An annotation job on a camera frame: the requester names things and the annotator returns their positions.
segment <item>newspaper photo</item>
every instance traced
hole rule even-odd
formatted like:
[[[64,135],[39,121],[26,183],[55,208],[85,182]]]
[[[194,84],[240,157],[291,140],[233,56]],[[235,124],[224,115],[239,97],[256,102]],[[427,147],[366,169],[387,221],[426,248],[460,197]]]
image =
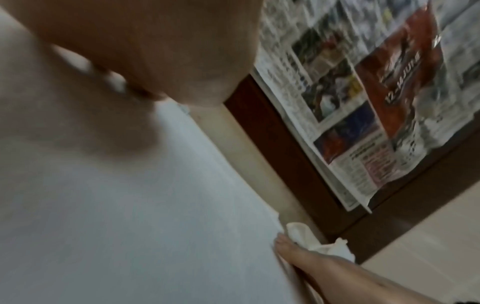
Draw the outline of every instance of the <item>newspaper photo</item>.
[[[347,210],[369,210],[480,109],[478,13],[472,0],[265,1],[258,81]]]

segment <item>newspaper page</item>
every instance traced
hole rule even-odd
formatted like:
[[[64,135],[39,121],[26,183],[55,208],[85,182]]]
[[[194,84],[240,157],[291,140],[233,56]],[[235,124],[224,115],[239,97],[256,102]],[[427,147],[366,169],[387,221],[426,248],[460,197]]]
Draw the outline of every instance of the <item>newspaper page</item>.
[[[264,3],[256,72],[347,210],[352,197],[369,210],[381,187],[473,118],[478,29],[460,30],[465,21],[444,17],[452,10],[438,1]]]

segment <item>skin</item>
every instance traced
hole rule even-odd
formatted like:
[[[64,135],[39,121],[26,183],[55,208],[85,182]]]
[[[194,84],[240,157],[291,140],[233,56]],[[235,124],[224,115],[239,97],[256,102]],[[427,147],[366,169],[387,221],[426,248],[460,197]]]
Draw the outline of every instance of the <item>skin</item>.
[[[300,248],[284,234],[275,249],[330,304],[439,304],[345,259]]]
[[[0,0],[43,40],[181,103],[225,101],[253,66],[263,0]]]

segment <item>wooden cabinet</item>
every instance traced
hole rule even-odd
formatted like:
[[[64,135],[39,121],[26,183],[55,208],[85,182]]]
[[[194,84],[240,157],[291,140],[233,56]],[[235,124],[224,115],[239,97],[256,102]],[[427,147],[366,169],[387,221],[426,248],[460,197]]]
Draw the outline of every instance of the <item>wooden cabinet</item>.
[[[329,241],[335,241],[337,237],[348,239],[358,262],[377,253],[476,180],[473,172],[469,180],[445,185],[449,192],[439,197],[436,184],[441,186],[440,183],[444,183],[443,180],[448,176],[437,175],[455,174],[456,171],[461,174],[462,168],[461,165],[458,168],[449,165],[445,169],[444,165],[437,166],[437,163],[476,133],[480,127],[478,120],[464,127],[444,147],[433,151],[409,175],[386,185],[377,193],[370,203],[372,215],[368,215],[362,208],[347,212],[328,189],[252,77],[240,84],[225,105]],[[480,148],[475,145],[476,136],[479,136],[480,142],[480,135],[475,134],[470,139],[474,147],[464,147],[469,149],[469,157],[473,158],[477,148],[480,155]],[[418,185],[418,182],[414,184],[428,169],[436,169],[438,173],[426,181],[418,181],[427,183],[425,187]],[[421,193],[414,193],[417,188],[420,188]]]

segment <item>newspaper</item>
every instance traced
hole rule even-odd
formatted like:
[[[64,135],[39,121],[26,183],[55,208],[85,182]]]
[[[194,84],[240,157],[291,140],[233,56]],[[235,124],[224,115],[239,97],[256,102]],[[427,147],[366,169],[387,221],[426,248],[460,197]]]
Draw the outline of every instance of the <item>newspaper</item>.
[[[478,0],[265,0],[256,79],[347,210],[369,210],[480,109],[479,13]]]

